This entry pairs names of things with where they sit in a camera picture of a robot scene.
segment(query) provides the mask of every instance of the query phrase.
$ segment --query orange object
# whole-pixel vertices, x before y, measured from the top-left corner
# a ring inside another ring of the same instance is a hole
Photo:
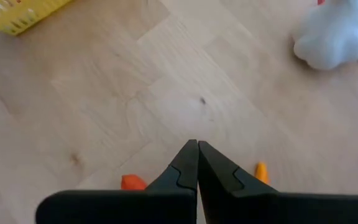
[[[267,172],[267,166],[263,162],[259,162],[256,165],[255,170],[255,177],[258,178],[258,180],[262,181],[265,184],[269,184],[269,173]]]
[[[147,184],[135,174],[123,175],[121,178],[121,190],[144,190]]]

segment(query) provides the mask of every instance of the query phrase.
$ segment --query wooden floor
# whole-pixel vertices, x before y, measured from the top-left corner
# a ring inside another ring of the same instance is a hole
[[[63,189],[156,178],[204,139],[289,192],[358,194],[358,63],[310,70],[316,0],[82,0],[0,34],[0,223]]]

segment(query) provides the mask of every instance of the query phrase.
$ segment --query yellow basket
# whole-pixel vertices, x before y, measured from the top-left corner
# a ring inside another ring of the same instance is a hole
[[[71,0],[0,0],[0,31],[17,35]]]

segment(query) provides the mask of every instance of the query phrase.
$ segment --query white plush toy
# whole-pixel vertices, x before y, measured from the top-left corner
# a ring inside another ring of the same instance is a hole
[[[326,0],[316,6],[293,39],[295,55],[315,69],[358,60],[358,0]]]

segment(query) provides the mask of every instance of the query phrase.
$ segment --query stuffed animal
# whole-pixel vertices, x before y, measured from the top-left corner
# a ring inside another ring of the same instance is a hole
[[[358,0],[319,3],[292,33],[295,55],[319,70],[358,60]]]

